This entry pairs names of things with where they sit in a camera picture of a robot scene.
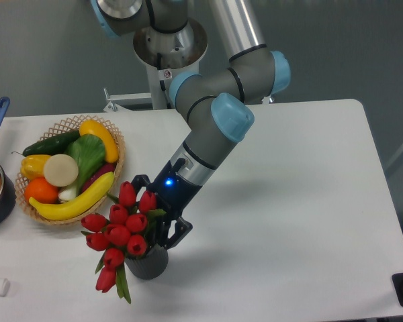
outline orange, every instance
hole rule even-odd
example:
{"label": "orange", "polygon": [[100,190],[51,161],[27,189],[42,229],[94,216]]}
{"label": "orange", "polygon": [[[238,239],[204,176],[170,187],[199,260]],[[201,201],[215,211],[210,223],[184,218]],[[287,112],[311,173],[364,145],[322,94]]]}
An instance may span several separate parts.
{"label": "orange", "polygon": [[30,197],[33,197],[40,203],[55,203],[58,199],[58,188],[52,186],[43,177],[35,178],[28,183],[24,197],[27,202]]}

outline tulip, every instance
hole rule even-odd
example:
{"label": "tulip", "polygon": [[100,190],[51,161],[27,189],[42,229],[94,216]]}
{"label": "tulip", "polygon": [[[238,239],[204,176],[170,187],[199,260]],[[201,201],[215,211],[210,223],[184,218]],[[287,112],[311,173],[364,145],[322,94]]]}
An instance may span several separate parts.
{"label": "tulip", "polygon": [[115,268],[124,263],[124,253],[116,248],[109,248],[105,252],[103,263],[108,268]]}
{"label": "tulip", "polygon": [[114,268],[103,267],[100,272],[99,279],[95,285],[96,290],[106,293],[116,283],[116,271]]}
{"label": "tulip", "polygon": [[101,228],[106,226],[107,220],[104,216],[99,215],[98,213],[91,213],[81,219],[81,224],[88,230],[97,233],[101,231]]}
{"label": "tulip", "polygon": [[134,256],[140,256],[145,253],[146,247],[146,241],[141,235],[133,235],[128,240],[127,252]]}
{"label": "tulip", "polygon": [[113,245],[124,246],[130,239],[130,232],[126,226],[110,223],[106,227],[105,237]]}
{"label": "tulip", "polygon": [[140,233],[148,225],[148,219],[142,213],[136,213],[127,218],[126,227],[130,233]]}
{"label": "tulip", "polygon": [[90,233],[86,237],[88,247],[98,252],[105,250],[109,246],[109,241],[103,233]]}
{"label": "tulip", "polygon": [[139,201],[139,211],[147,213],[154,209],[156,209],[156,196],[150,191],[145,191]]}
{"label": "tulip", "polygon": [[109,220],[111,223],[125,225],[127,218],[128,218],[128,211],[123,205],[117,204],[112,205],[112,207],[110,207]]}
{"label": "tulip", "polygon": [[131,207],[136,203],[136,191],[130,182],[125,181],[121,184],[118,201],[124,207]]}

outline yellow bell pepper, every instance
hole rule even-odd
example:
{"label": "yellow bell pepper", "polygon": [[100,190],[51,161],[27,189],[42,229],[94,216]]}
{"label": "yellow bell pepper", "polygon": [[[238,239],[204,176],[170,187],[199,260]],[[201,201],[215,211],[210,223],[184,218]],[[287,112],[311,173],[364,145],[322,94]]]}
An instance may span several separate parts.
{"label": "yellow bell pepper", "polygon": [[47,154],[33,154],[21,161],[20,172],[28,180],[43,177],[43,167],[51,156]]}

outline banana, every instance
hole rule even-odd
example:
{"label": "banana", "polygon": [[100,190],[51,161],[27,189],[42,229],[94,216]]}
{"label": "banana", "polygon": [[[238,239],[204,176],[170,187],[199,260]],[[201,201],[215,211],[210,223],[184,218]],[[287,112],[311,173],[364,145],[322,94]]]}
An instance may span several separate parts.
{"label": "banana", "polygon": [[66,220],[79,216],[91,208],[114,183],[114,173],[107,172],[101,175],[94,183],[78,197],[61,204],[40,203],[31,197],[28,202],[36,208],[41,216],[49,220]]}

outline fruit basket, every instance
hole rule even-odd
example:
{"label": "fruit basket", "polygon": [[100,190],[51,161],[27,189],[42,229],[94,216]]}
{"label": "fruit basket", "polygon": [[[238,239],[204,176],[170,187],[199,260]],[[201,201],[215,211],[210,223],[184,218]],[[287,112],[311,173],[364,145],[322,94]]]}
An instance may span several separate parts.
{"label": "fruit basket", "polygon": [[[120,174],[122,172],[122,168],[124,166],[124,156],[125,156],[125,143],[124,143],[124,137],[122,136],[121,132],[119,129],[110,121],[104,120],[103,118],[97,117],[97,116],[88,116],[88,115],[76,115],[72,118],[66,118],[60,121],[60,123],[55,123],[52,127],[49,128],[47,132],[44,133],[43,136],[40,137],[39,141],[45,140],[47,138],[51,138],[52,136],[56,136],[58,134],[62,134],[64,132],[69,132],[73,130],[79,129],[80,125],[88,120],[92,119],[94,121],[99,122],[102,124],[111,134],[112,138],[114,139],[114,142],[118,148],[118,161],[116,162],[116,167],[114,170],[114,183],[112,184],[111,189],[117,182],[117,180],[120,177]],[[70,218],[70,219],[65,219],[65,220],[50,220],[47,219],[33,207],[31,206],[27,201],[26,198],[24,197],[24,193],[26,190],[26,187],[28,186],[28,183],[30,181],[22,174],[18,173],[17,178],[15,180],[15,195],[16,195],[16,203],[21,207],[22,211],[28,215],[30,218],[32,218],[35,221],[38,221],[40,223],[44,223],[47,225],[68,225],[72,223],[79,222],[84,216],[86,216],[89,213],[94,213],[95,210],[101,206],[101,204],[104,202],[106,199],[106,196],[103,196],[96,202],[91,208],[88,210],[84,211],[83,213],[77,215],[76,217]]]}

